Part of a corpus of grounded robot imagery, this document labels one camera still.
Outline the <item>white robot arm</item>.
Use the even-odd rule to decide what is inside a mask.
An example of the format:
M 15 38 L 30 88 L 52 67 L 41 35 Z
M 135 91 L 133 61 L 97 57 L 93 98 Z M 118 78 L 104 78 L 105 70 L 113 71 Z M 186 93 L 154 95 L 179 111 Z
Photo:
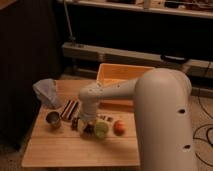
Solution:
M 80 118 L 97 115 L 101 100 L 131 100 L 142 171 L 198 171 L 189 114 L 192 85 L 185 73 L 154 68 L 139 77 L 79 91 Z

